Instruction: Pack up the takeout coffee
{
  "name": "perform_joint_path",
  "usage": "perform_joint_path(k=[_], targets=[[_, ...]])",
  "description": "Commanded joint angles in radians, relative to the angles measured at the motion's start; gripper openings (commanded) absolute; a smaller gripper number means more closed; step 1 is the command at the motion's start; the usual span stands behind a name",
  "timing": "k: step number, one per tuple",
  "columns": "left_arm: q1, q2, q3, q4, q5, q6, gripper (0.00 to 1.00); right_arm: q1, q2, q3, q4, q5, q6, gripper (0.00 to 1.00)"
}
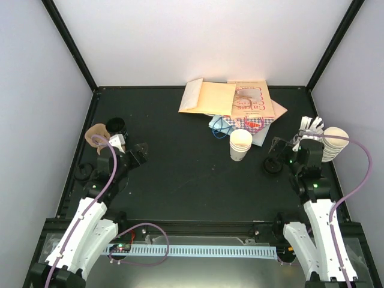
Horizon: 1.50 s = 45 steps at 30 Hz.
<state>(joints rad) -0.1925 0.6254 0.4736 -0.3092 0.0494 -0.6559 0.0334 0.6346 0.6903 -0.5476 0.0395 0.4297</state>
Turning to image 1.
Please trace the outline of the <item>kraft paper bag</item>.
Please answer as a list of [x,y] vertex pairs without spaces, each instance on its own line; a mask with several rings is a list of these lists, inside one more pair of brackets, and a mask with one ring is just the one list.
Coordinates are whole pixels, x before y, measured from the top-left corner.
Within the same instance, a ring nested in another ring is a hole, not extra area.
[[234,83],[204,82],[203,78],[189,81],[178,112],[229,116],[235,91]]

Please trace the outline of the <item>brown pulp cup carrier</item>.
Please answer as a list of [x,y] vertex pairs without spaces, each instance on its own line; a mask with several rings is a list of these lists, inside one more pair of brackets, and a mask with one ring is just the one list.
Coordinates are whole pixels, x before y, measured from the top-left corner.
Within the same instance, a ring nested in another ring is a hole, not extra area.
[[86,142],[91,147],[97,149],[98,155],[100,155],[101,150],[106,147],[104,139],[110,139],[110,133],[107,131],[104,123],[97,123],[91,126],[85,133]]

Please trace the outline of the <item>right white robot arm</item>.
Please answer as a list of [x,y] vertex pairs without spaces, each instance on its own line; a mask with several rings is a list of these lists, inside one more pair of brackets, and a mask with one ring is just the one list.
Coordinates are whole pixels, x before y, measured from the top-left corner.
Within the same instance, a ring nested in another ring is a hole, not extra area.
[[311,230],[299,221],[273,226],[274,238],[288,242],[305,275],[306,287],[366,287],[347,254],[337,218],[337,202],[322,174],[323,143],[303,138],[294,145],[282,138],[272,141],[267,163],[285,164],[290,183],[299,196]]

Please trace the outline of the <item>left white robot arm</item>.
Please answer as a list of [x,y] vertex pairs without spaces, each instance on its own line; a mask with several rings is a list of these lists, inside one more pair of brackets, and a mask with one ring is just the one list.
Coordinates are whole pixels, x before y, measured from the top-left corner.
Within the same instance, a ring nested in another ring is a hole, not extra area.
[[127,185],[129,171],[148,160],[148,144],[134,145],[121,152],[104,148],[95,165],[78,165],[75,179],[84,195],[68,228],[43,263],[30,269],[33,287],[85,287],[86,279],[105,249],[115,239],[128,235],[124,212],[109,208]]

